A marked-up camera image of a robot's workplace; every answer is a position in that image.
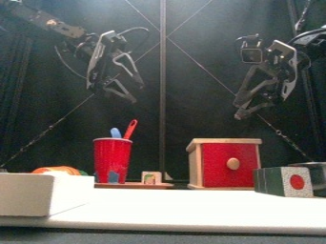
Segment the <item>wooden box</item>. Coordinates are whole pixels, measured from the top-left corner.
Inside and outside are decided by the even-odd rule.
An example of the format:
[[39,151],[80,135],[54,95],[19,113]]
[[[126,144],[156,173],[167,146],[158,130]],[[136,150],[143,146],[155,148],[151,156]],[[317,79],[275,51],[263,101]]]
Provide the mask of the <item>wooden box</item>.
[[251,138],[195,138],[189,144],[190,189],[254,189],[259,169],[258,144]]

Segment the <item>red plastic cup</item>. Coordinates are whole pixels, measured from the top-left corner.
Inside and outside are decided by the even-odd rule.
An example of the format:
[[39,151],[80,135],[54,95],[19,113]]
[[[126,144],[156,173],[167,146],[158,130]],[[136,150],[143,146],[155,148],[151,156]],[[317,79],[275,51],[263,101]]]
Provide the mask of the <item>red plastic cup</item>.
[[132,141],[98,138],[95,142],[95,178],[98,183],[126,182]]

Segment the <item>white box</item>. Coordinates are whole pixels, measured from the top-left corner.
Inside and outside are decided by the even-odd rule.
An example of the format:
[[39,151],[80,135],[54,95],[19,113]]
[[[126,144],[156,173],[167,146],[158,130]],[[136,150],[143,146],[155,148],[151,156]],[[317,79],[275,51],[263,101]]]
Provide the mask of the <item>white box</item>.
[[86,204],[94,188],[92,176],[0,173],[0,215],[56,214]]

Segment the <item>table surface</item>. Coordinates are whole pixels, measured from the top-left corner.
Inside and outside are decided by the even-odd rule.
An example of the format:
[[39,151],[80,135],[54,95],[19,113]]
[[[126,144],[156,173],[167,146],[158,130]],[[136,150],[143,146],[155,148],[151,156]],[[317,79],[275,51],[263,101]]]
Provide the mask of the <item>table surface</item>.
[[88,204],[0,226],[211,234],[326,235],[325,198],[254,191],[95,189]]

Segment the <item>toy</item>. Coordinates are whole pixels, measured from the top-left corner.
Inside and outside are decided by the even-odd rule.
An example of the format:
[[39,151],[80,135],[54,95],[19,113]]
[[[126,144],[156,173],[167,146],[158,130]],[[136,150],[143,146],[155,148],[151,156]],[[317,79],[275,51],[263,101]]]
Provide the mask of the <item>toy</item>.
[[261,139],[195,138],[186,148],[190,189],[254,188],[253,169],[259,169]]
[[254,170],[255,192],[287,197],[313,197],[310,171],[302,167]]

